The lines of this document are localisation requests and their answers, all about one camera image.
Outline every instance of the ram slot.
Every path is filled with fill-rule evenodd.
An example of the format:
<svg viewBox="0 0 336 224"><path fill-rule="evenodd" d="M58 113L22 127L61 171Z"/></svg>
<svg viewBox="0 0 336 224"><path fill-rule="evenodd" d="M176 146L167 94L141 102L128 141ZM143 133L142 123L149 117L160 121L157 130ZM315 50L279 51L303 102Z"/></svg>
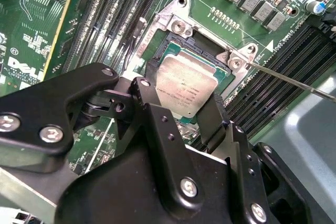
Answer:
<svg viewBox="0 0 336 224"><path fill-rule="evenodd" d="M126 50L128 49L128 45L129 45L128 40L129 38L131 38L132 33L136 27L136 24L138 23L139 18L146 17L147 12L149 11L153 2L154 0L141 0L139 4L139 8L137 8L134 14L132 15L131 21L126 26L125 32L122 36L122 40L114 52L114 54L118 53L121 56L114 57L114 61L112 62L111 67L115 68L120 64L123 56L126 53Z"/></svg>
<svg viewBox="0 0 336 224"><path fill-rule="evenodd" d="M282 47L279 52L273 55L272 58L266 63L265 67L277 71L278 68L289 59L293 52L295 52L295 49L304 43L305 37L310 36L312 33L313 31L310 30L308 26L301 27L300 31L297 32L299 40L289 42L288 46ZM252 81L250 81L249 84L243 90L241 90L239 93L240 99L234 99L226 107L227 113L230 116L235 116L240 107L244 106L246 101L253 94L259 92L263 83L265 83L269 78L270 76L268 74L258 72L258 74L253 77Z"/></svg>
<svg viewBox="0 0 336 224"><path fill-rule="evenodd" d="M104 4L104 8L101 11L99 18L93 28L90 40L79 63L80 66L84 66L97 60L97 42L100 40L100 38L103 38L106 26L110 24L111 18L115 15L115 4L119 4L119 1L107 0L107 2Z"/></svg>
<svg viewBox="0 0 336 224"><path fill-rule="evenodd" d="M109 51L112 48L112 45L114 43L118 43L118 41L116 42L116 39L118 40L117 35L121 32L120 30L123 24L129 18L131 9L137 5L138 1L139 0L126 0L125 5L122 7L122 11L116 18L117 20L116 24L114 26L110 26L109 30L107 31L108 36L106 37L104 44L102 45L103 49L98 56L99 62L104 62L105 57L109 54Z"/></svg>
<svg viewBox="0 0 336 224"><path fill-rule="evenodd" d="M336 44L305 23L266 63L274 71L312 85L336 62ZM231 120L253 137L286 109L303 91L263 72L227 105Z"/></svg>
<svg viewBox="0 0 336 224"><path fill-rule="evenodd" d="M89 6L82 18L82 22L75 35L75 43L70 48L69 57L64 65L63 72L75 69L79 66L83 52L90 39L98 16L105 0L90 0Z"/></svg>

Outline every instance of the blue component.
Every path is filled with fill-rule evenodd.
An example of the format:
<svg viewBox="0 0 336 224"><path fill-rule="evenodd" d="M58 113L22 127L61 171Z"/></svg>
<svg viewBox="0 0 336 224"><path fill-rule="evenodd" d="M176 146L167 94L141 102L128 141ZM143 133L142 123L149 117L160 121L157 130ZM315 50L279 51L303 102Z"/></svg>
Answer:
<svg viewBox="0 0 336 224"><path fill-rule="evenodd" d="M326 5L325 5L324 2L319 3L318 6L315 9L317 14L323 13L325 10L326 10Z"/></svg>

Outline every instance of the black dimm slot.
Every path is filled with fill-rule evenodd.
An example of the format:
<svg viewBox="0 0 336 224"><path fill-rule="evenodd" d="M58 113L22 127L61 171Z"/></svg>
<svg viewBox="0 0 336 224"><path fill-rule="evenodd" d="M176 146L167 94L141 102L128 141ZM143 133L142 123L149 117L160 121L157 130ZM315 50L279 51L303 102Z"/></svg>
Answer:
<svg viewBox="0 0 336 224"><path fill-rule="evenodd" d="M297 74L295 74L294 78L298 79L298 80L302 80L304 83L306 83L306 79L310 78L310 76L318 77L315 74L315 69L317 68L316 71L319 70L318 66L323 64L323 62L325 61L325 58L326 58L325 55L328 55L332 50L333 50L333 48L330 45L326 45L325 47L322 48L322 50L319 49L320 52L323 52L324 57L320 53L317 53L316 54L317 57L314 57L310 61L308 61L306 63L303 63L303 65L301 65L301 66L298 66L300 71ZM307 66L315 66L312 70L309 70L309 72L313 71L313 74L309 75L309 77L306 77L307 69L309 69L309 68L307 68ZM286 89L288 90L288 87L293 87L292 85L290 85L286 82L282 82L282 84L283 84L283 87L278 89L275 94L268 94L268 95L271 95L272 97L275 97L276 99L270 100L265 104L264 107L267 108L267 110L270 110L277 103L277 101L278 101L277 97L281 97L281 94L285 94L287 92Z"/></svg>
<svg viewBox="0 0 336 224"><path fill-rule="evenodd" d="M139 4L139 8L136 9L134 14L132 15L131 21L127 24L127 27L125 29L125 32L123 34L122 42L119 43L117 49L115 52L119 53L119 50L121 49L122 44L127 43L126 41L132 36L132 33L136 27L136 24L138 23L138 20L140 17L145 17L147 15L147 12L149 11L149 8L153 4L154 0L141 0ZM127 47L123 47L122 52L120 55L123 57L126 52ZM119 57L116 63L112 63L111 67L116 67L120 64L122 57Z"/></svg>
<svg viewBox="0 0 336 224"><path fill-rule="evenodd" d="M325 62L324 64L323 64L323 66L322 67L320 67L320 69L317 71L317 72L315 72L315 75L312 75L311 76L311 78L309 78L308 80L307 80L307 84L312 84L312 83L314 83L314 81L316 81L318 78L319 78L319 76L321 75L321 74L323 74L324 72L326 72L333 64L335 63L335 61L334 60L332 60L331 58L329 58L328 59L328 61L327 62ZM289 90L290 92L288 92L289 93L289 96L288 97L286 97L286 99L281 103L281 105L279 105L279 107L277 107L276 109L277 109L277 111L282 111L282 110L284 110L284 109L286 109L286 107L288 106L288 104L290 104L291 102L293 102L300 94L302 94L303 93L303 91L302 90L300 90L300 89L298 89L298 88L292 88L294 91L291 91L291 90ZM249 131L249 133L248 133L248 137L249 138L251 138L251 137L253 137L255 134L257 134L258 133L258 131L260 131L260 130L262 130L263 129L263 127L267 124L267 123L270 123L271 122L271 120L273 119L273 117L274 117L274 115L272 115L272 116L268 116L267 118L265 118L262 122L260 122L257 126L255 126L255 125L252 125L252 126L248 126L248 131Z"/></svg>
<svg viewBox="0 0 336 224"><path fill-rule="evenodd" d="M314 20L306 22L296 34L267 62L267 67L283 73L291 78L311 85L336 62L336 45L330 42L329 36L309 25ZM255 78L248 84L260 89L258 93L252 90L252 95L242 90L230 103L229 114L231 120L238 123L253 137L258 131L274 120L286 107L303 91L289 83L272 76L265 79L262 72L255 74Z"/></svg>
<svg viewBox="0 0 336 224"><path fill-rule="evenodd" d="M94 57L93 51L94 47L96 45L98 36L99 36L99 31L103 23L106 21L107 13L110 11L112 8L112 5L114 3L114 0L102 0L101 1L101 8L97 14L97 21L95 25L92 28L92 31L89 36L89 41L85 46L85 49L83 51L83 55L81 56L81 59L79 61L79 67L82 67L86 64L89 63L89 60L91 57Z"/></svg>
<svg viewBox="0 0 336 224"><path fill-rule="evenodd" d="M76 68L78 67L82 67L84 65L86 65L86 62L89 60L89 58L91 57L91 55L88 55L87 52L87 48L88 46L92 47L92 43L94 46L95 41L92 41L93 36L95 37L95 35L97 34L97 30L95 28L96 24L97 24L97 19L100 17L101 12L103 11L104 7L105 7L105 2L107 0L100 0L99 4L97 6L97 11L95 14L95 18L93 18L91 20L91 23L89 25L89 36L86 39L86 43L84 44L84 46L81 49L81 53L80 53L80 60L77 62Z"/></svg>
<svg viewBox="0 0 336 224"><path fill-rule="evenodd" d="M308 46L308 50L305 52L305 54L309 54L314 50L314 46L320 43L321 35L318 35L314 37L313 41ZM306 58L302 55L303 52L299 52L299 54L296 55L295 59L291 62L291 64L284 64L282 65L282 68L278 68L278 71L284 74L285 76L289 76L294 79L298 79L297 77L291 76L293 73L296 74L295 69L297 66L302 63ZM272 93L275 89L277 89L276 82L278 80L276 78L269 78L267 81L263 83L265 86L264 89L262 89L260 92L255 93L255 97L251 96L250 98L250 104L252 104L252 107L246 107L244 110L237 111L236 116L236 123L241 124L241 118L244 118L244 115L246 113L251 113L251 110L254 109L254 107L257 106L265 97L268 96L269 93Z"/></svg>
<svg viewBox="0 0 336 224"><path fill-rule="evenodd" d="M299 31L299 40L297 43L292 41L288 47L285 48L282 47L276 55L274 55L266 64L265 67L270 68L274 71L277 71L280 66L282 66L286 60L293 54L295 51L295 48L297 48L299 45L302 45L304 42L305 36L310 36L313 31L309 30L309 27L301 27L301 31ZM262 86L264 82L266 82L270 78L269 75L258 72L253 79L249 82L248 86L241 90L239 93L240 97L242 99L234 99L227 107L227 112L233 116L237 113L237 110L249 100L249 97L251 97L254 93L256 93Z"/></svg>
<svg viewBox="0 0 336 224"><path fill-rule="evenodd" d="M330 53L332 51L332 48L329 47L329 50L326 48L328 46L325 46L322 50L323 52L326 52L327 54ZM305 80L306 78L304 78L307 73L306 73L306 69L309 68L309 66L318 66L319 62L321 62L322 60L324 60L323 58L320 57L314 57L312 59L310 59L308 62L303 62L303 65L299 65L297 66L295 69L292 70L292 73L294 73L294 76L292 76L291 78L296 79L296 80ZM250 125L250 124L254 124L253 122L258 121L259 117L261 117L262 114L266 113L268 110L272 110L271 108L278 103L278 100L281 99L282 94L286 94L286 89L293 87L291 84L288 84L286 82L281 82L281 80L277 79L277 78L273 78L273 86L272 86L272 90L270 90L266 95L266 97L274 97L273 100L269 100L266 104L259 106L259 108L255 108L255 111L250 111L248 113L253 113L256 116L253 116L253 118L249 118L247 121L245 121L242 125Z"/></svg>
<svg viewBox="0 0 336 224"><path fill-rule="evenodd" d="M111 22L110 22L110 24L107 28L107 31L105 33L104 41L99 45L99 48L98 48L98 50L96 52L96 55L94 57L95 58L94 60L97 61L97 62L104 62L104 56L106 56L106 54L103 54L102 52L103 51L105 52L108 45L109 45L109 43L107 43L107 41L110 40L109 34L112 31L112 29L113 29L113 27L114 27L114 25L117 21L117 18L119 17L120 12L123 9L124 4L125 4L125 0L119 0L118 7L115 10L115 13L114 13L114 15L111 19Z"/></svg>
<svg viewBox="0 0 336 224"><path fill-rule="evenodd" d="M304 38L307 33L309 32L308 27L305 27L302 29L303 31L299 32L299 36L301 38ZM285 58L284 56L286 56L287 51L291 50L293 47L295 47L296 45L298 45L296 43L291 43L288 47L286 47L285 49L283 49L283 47L279 50L279 53L281 54L279 57L277 56L273 56L266 64L265 67L268 67L270 69L273 69L274 67L276 67L276 64L278 63L278 61L280 61L280 64L283 64L283 62L285 60L287 60L287 58ZM258 89L260 88L260 82L261 81L266 81L267 78L269 78L269 75L262 73L262 72L258 72L258 74L256 74L254 76L254 78L249 82L248 87L246 87L244 90L242 90L240 93L244 93L244 96L249 97L250 95L252 95L253 93L257 92ZM228 106L227 106L227 111L229 114L233 115L235 114L235 112L231 111L231 108L237 108L239 107L237 104L235 103L244 103L246 99L244 100L240 100L240 99L234 99Z"/></svg>
<svg viewBox="0 0 336 224"><path fill-rule="evenodd" d="M107 45L104 45L104 49L103 51L100 53L99 55L99 61L101 61L101 59L106 56L109 52L109 50L112 47L113 41L116 38L120 28L122 27L122 25L125 23L125 20L129 14L129 12L131 11L131 8L134 6L136 0L127 0L126 1L126 5L123 6L123 11L118 15L117 17L117 23L116 25L110 30L109 33L109 42L107 43Z"/></svg>
<svg viewBox="0 0 336 224"><path fill-rule="evenodd" d="M78 63L80 61L80 57L81 57L82 52L83 52L83 47L86 45L86 43L89 39L89 37L88 37L89 35L86 34L83 40L81 40L80 38L86 33L87 22L89 20L89 16L93 12L93 10L96 8L96 2L97 1L98 0L90 0L89 6L88 6L83 18L81 19L81 24L79 25L79 28L77 29L75 39L74 39L75 43L70 48L70 51L69 51L69 54L68 54L69 57L67 58L67 61L64 65L64 67L63 67L63 72L68 72L69 70L72 70L72 69L74 69L78 66ZM76 61L76 65L75 65L75 67L72 67L70 69L70 66L71 66L71 63L72 63L73 60Z"/></svg>
<svg viewBox="0 0 336 224"><path fill-rule="evenodd" d="M101 26L103 25L103 23L106 21L106 18L109 14L109 12L112 11L112 8L114 8L114 4L117 0L109 0L107 3L107 8L105 8L105 10L103 11L102 15L100 16L99 20L97 21L96 26L101 28ZM120 9L116 9L113 15L116 15L118 12L120 11ZM94 52L94 48L96 46L97 43L97 39L98 39L99 33L96 33L95 36L92 38L92 45L88 46L88 50L87 50L87 54L89 54L90 56L92 56L93 54L93 60L92 62L96 62L98 59L98 55L99 55L99 49L97 50L97 52Z"/></svg>

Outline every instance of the green circuit board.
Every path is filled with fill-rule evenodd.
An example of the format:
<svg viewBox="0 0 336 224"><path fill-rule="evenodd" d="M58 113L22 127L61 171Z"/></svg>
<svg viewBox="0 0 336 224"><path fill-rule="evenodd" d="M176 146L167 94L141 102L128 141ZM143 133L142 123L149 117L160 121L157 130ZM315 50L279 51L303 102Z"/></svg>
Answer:
<svg viewBox="0 0 336 224"><path fill-rule="evenodd" d="M141 4L141 0L132 0L125 23L121 24L115 43L108 49L102 41L108 40L104 24L109 24L116 19L118 10L121 12L121 2L111 5L111 9L101 17L97 24L88 24L87 21L95 15L104 12L105 2L96 1L92 10L96 14L88 15L88 6L92 0L0 0L0 95L37 84L45 79L58 76L61 73L76 69L93 61L103 62L117 70L123 62L122 44L118 39L127 32L135 10ZM152 0L150 8L145 16L148 22L146 29L153 22L156 13L160 12L172 0ZM265 22L254 19L255 14L245 12L241 4L229 0L191 0L190 18L200 23L204 28L215 34L218 38L228 43L231 47L239 49L244 45L254 42L258 46L258 54L255 61L265 63L272 55L290 38L310 15L305 10L307 0L286 0L283 9L277 9L275 1L269 0L273 6L272 11L285 17L281 26L273 31L267 28ZM324 0L327 7L332 6L335 0ZM95 38L87 46L81 48L83 54L73 51L73 45L82 40L78 37L79 31L84 24L97 27L97 34L89 38ZM137 72L144 73L145 63L157 52L165 40L167 32L158 30L150 41L146 51L142 55L142 64ZM251 70L243 82L252 78L255 71ZM232 81L229 76L225 83ZM243 86L237 86L234 92L239 92ZM112 158L115 152L117 137L115 125L112 123L106 130L110 121L103 119L91 128L83 129L75 135L75 145L69 155L70 167L75 170L77 164L82 167L81 174L88 165L88 156L93 156L98 149L92 163L96 167L102 158ZM104 133L107 132L102 145L98 148ZM185 135L185 143L192 143L196 130L190 128Z"/></svg>

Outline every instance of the capacitor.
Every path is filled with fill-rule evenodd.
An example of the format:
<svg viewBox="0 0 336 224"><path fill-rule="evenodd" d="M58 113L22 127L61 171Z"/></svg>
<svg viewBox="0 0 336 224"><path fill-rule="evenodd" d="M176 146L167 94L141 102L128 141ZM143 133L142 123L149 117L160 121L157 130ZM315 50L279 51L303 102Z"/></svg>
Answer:
<svg viewBox="0 0 336 224"><path fill-rule="evenodd" d="M324 2L321 2L321 1L308 0L304 8L310 13L318 15L324 12L324 10L326 9L326 5Z"/></svg>

